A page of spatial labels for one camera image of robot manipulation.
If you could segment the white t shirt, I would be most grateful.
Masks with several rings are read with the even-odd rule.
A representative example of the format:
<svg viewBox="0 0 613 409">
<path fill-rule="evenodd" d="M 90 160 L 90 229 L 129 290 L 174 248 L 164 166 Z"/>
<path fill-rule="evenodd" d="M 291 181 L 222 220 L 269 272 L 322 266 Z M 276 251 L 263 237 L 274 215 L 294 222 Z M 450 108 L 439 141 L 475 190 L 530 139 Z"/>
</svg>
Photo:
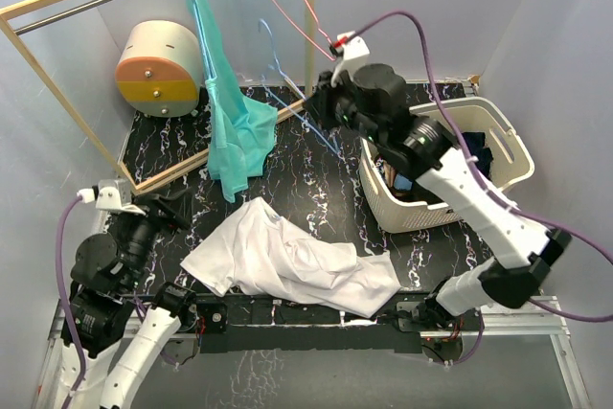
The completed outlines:
<svg viewBox="0 0 613 409">
<path fill-rule="evenodd" d="M 261 197 L 225 218 L 181 267 L 220 297 L 237 287 L 364 318 L 400 290 L 387 252 L 360 257 L 351 243 L 316 239 Z"/>
</svg>

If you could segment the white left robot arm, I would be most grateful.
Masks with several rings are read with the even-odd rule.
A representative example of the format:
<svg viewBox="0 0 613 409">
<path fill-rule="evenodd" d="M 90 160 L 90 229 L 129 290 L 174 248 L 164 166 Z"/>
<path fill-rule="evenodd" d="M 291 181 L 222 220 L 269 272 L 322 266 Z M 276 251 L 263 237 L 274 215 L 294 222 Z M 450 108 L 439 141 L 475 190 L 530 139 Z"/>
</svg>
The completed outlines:
<svg viewBox="0 0 613 409">
<path fill-rule="evenodd" d="M 102 198 L 102 187 L 79 191 L 62 212 L 56 233 L 56 278 L 64 312 L 56 408 L 128 408 L 156 358 L 178 331 L 197 320 L 195 293 L 164 283 L 137 334 L 119 353 L 125 328 L 139 302 L 135 291 L 145 277 L 153 243 L 161 233 L 187 230 L 193 193 L 146 193 L 117 208 L 116 234 L 98 233 L 78 247 L 69 275 L 63 272 L 65 224 L 80 203 Z"/>
</svg>

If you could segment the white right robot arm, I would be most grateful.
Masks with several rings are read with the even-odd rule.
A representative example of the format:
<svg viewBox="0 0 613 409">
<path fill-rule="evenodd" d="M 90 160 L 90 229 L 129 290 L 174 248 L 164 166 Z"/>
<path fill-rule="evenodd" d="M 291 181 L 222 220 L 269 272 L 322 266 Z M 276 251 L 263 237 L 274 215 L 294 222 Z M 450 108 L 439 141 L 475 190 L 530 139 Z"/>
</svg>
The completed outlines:
<svg viewBox="0 0 613 409">
<path fill-rule="evenodd" d="M 343 126 L 373 144 L 394 169 L 449 205 L 492 251 L 473 270 L 440 282 L 413 308 L 413 322 L 449 329 L 478 307 L 519 309 L 569 245 L 568 233 L 511 212 L 509 201 L 470 170 L 461 136 L 410 112 L 406 82 L 391 66 L 367 64 L 354 74 L 324 71 L 305 108 L 323 129 Z"/>
</svg>

